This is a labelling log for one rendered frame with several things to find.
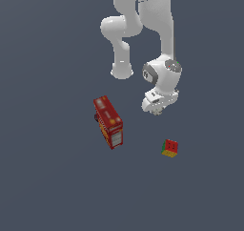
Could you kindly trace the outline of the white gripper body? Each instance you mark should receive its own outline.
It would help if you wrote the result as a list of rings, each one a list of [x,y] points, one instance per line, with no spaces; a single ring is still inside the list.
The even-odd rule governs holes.
[[[152,112],[152,110],[165,109],[167,106],[174,104],[178,99],[178,90],[174,90],[171,94],[160,94],[151,89],[145,93],[142,101],[142,110],[144,112]]]

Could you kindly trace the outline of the colourful puzzle cube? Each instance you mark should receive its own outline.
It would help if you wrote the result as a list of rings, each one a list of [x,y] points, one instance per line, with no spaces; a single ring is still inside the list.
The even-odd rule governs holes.
[[[176,141],[166,139],[162,146],[161,154],[170,158],[177,155],[178,143]]]

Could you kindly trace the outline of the red cracker box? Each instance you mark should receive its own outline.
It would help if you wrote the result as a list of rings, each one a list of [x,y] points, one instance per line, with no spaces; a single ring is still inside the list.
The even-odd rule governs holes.
[[[95,113],[99,116],[98,125],[110,148],[123,144],[123,121],[106,95],[93,101]]]

